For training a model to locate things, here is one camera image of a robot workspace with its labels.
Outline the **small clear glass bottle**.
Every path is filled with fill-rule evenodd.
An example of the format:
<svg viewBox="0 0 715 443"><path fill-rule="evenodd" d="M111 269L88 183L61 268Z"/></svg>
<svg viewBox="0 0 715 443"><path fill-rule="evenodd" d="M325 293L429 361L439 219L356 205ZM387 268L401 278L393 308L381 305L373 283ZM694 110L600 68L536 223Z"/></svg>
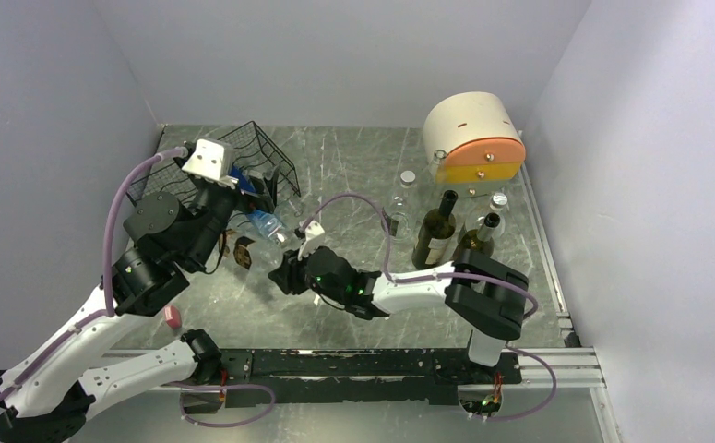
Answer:
<svg viewBox="0 0 715 443"><path fill-rule="evenodd" d="M308 214L304 200L295 194L291 194L280 209L282 215L292 221L304 219Z"/></svg>

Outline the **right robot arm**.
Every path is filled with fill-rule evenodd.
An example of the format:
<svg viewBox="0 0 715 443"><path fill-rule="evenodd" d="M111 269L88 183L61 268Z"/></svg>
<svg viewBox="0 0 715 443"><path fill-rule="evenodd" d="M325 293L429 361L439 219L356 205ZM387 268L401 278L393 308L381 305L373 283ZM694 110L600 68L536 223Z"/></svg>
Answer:
<svg viewBox="0 0 715 443"><path fill-rule="evenodd" d="M445 306L471 326L463 367L476 382L497 372L505 345L521 337L538 306L525 274L475 250L434 268L385 275L357 270L321 246L304 258L286 252L268 278L285 294L312 291L364 320Z"/></svg>

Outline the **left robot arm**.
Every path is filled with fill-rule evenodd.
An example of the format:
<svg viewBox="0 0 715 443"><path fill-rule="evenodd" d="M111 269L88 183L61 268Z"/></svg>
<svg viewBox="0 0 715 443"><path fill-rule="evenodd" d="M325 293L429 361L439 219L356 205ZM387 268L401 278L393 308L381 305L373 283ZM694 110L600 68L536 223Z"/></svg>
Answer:
<svg viewBox="0 0 715 443"><path fill-rule="evenodd" d="M134 241L110 263L84 305L16 366L0 370L0 441L65 442L87 421L163 385L225 390L220 348L201 329L116 365L101 356L153 319L202 272L236 210L237 188L197 180L191 206L166 192L145 197L126 220Z"/></svg>

